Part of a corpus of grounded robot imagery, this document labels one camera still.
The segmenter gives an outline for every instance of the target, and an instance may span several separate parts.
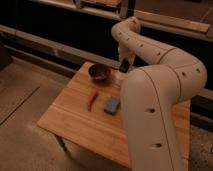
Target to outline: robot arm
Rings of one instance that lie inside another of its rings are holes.
[[[137,54],[150,66],[131,71],[121,87],[121,108],[133,171],[183,170],[172,122],[172,105],[190,99],[205,85],[204,65],[183,50],[141,36],[131,17],[112,28],[119,59]]]

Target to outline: bowl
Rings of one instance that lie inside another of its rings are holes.
[[[101,82],[109,78],[111,70],[107,65],[94,64],[89,68],[88,73],[93,81]]]

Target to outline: metal table leg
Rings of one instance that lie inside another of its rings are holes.
[[[61,146],[61,148],[64,150],[64,152],[67,152],[68,150],[67,150],[66,144],[65,144],[65,142],[63,141],[63,139],[62,139],[60,136],[58,136],[58,135],[55,135],[55,138],[56,138],[56,140],[58,141],[58,143],[59,143],[59,145]]]

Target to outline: red object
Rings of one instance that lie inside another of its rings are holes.
[[[96,97],[98,96],[98,91],[94,90],[91,92],[89,98],[88,98],[88,111],[92,111],[92,104],[95,101]]]

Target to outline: wooden table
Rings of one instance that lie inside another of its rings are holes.
[[[120,87],[115,84],[115,71],[112,70],[109,82],[95,84],[87,73],[91,65],[86,62],[81,67],[38,121],[38,125],[55,134],[64,150],[66,147],[60,137],[131,167],[121,109],[118,109],[115,116],[103,111],[111,95],[119,97]],[[99,95],[89,112],[87,100],[95,89],[99,91]],[[186,170],[189,158],[189,106],[188,101],[173,107],[173,118]]]

